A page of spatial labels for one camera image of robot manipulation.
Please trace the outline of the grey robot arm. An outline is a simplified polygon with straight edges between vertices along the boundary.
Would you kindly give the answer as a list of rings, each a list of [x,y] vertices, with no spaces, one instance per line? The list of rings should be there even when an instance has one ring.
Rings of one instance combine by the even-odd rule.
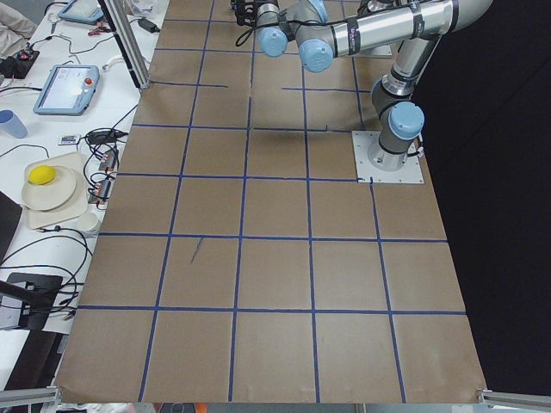
[[[371,89],[381,131],[367,150],[378,170],[400,170],[413,157],[412,142],[424,127],[422,109],[411,101],[418,80],[441,38],[479,20],[489,1],[362,1],[355,15],[330,19],[321,1],[232,1],[237,24],[257,34],[262,52],[281,56],[295,42],[304,69],[327,70],[338,58],[396,45],[393,64]]]

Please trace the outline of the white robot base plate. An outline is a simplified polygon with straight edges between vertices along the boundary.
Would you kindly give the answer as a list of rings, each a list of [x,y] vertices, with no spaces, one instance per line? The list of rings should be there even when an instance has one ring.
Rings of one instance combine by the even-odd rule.
[[[380,147],[379,131],[352,134],[356,176],[361,183],[423,184],[420,160],[411,141],[405,153],[394,155]]]

